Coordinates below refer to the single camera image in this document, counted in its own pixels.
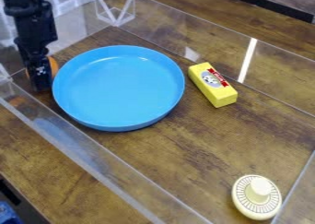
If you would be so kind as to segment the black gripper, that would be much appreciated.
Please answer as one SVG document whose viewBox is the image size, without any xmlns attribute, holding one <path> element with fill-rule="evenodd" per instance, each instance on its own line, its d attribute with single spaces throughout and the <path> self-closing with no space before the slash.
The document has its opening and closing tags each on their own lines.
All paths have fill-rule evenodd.
<svg viewBox="0 0 315 224">
<path fill-rule="evenodd" d="M 47 0 L 3 0 L 4 12 L 14 18 L 15 43 L 27 56 L 26 69 L 33 89 L 51 89 L 54 75 L 47 45 L 58 40 L 53 4 Z"/>
</svg>

